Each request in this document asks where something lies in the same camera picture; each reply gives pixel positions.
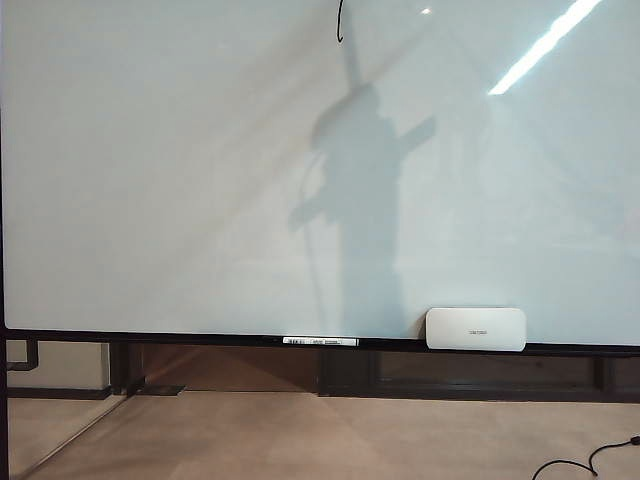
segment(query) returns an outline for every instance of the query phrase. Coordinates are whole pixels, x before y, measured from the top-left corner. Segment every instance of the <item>floor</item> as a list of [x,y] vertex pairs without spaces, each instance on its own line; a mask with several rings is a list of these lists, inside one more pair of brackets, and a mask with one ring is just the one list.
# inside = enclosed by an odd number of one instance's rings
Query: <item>floor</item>
[[[30,478],[530,479],[638,433],[640,405],[185,392],[128,400]],[[638,478],[640,447],[596,463],[600,478]],[[592,477],[556,466],[540,478]]]
[[101,401],[10,398],[9,464],[12,478],[20,478],[122,400],[122,397]]

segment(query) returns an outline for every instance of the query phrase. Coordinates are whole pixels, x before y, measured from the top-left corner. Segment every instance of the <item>black cable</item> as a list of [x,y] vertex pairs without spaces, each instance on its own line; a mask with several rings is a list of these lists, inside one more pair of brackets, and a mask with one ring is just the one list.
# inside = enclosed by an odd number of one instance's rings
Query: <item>black cable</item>
[[340,23],[342,22],[342,3],[344,0],[340,0],[340,6],[338,7],[338,30],[336,31],[336,36],[338,37],[338,43],[342,43],[344,37],[340,35]]
[[619,448],[619,447],[626,447],[627,445],[631,445],[631,440],[629,440],[628,442],[624,442],[624,443],[613,443],[611,445],[603,445],[600,448],[596,448],[593,453],[591,455],[589,455],[589,466],[591,467],[591,470],[593,470],[593,457],[596,456],[596,454],[598,454],[599,452],[601,452],[602,450],[606,450],[607,448]]
[[576,467],[584,468],[585,470],[591,472],[591,474],[594,477],[598,476],[598,472],[596,472],[593,468],[589,468],[588,466],[586,466],[586,465],[584,465],[582,463],[574,462],[572,460],[552,460],[550,462],[545,463],[538,470],[536,470],[536,473],[533,474],[533,477],[531,477],[531,480],[536,480],[536,478],[538,478],[538,475],[540,474],[540,472],[542,470],[544,470],[545,468],[547,468],[547,467],[549,467],[551,465],[555,465],[556,463],[568,463],[569,465],[575,465]]
[[623,442],[623,443],[612,443],[611,445],[603,445],[602,447],[596,448],[593,451],[593,453],[591,455],[589,455],[589,465],[584,465],[583,463],[574,462],[572,460],[552,460],[550,462],[547,462],[544,465],[542,465],[538,470],[536,470],[536,473],[533,474],[533,477],[531,477],[531,480],[536,480],[536,478],[538,478],[538,475],[540,474],[540,472],[542,470],[544,470],[545,468],[547,468],[547,467],[549,467],[551,465],[556,465],[558,463],[569,464],[569,465],[574,465],[576,467],[583,468],[583,469],[587,470],[588,472],[590,472],[594,477],[597,477],[598,476],[598,472],[593,467],[593,457],[595,457],[602,450],[606,450],[607,448],[626,447],[627,445],[640,445],[640,436],[632,437],[630,440],[628,440],[626,442]]

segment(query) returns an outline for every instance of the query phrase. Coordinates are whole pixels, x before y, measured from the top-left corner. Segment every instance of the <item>marker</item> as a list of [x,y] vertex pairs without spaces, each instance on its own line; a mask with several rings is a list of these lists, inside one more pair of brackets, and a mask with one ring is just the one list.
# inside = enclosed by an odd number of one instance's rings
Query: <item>marker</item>
[[327,337],[284,337],[282,343],[287,345],[327,345],[341,347],[357,347],[357,338],[327,338]]

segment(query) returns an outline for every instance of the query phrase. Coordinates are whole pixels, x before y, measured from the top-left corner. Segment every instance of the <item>white device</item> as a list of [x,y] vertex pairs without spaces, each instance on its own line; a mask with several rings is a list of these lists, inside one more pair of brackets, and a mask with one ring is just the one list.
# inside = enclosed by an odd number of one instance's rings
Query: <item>white device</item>
[[432,308],[425,323],[432,349],[521,352],[527,343],[527,317],[517,308]]

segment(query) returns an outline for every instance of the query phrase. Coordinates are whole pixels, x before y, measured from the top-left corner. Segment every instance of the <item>white glass board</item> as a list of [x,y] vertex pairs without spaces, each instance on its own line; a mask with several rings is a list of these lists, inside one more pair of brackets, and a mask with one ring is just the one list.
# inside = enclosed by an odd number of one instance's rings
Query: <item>white glass board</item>
[[337,3],[5,0],[6,325],[640,345],[640,2]]

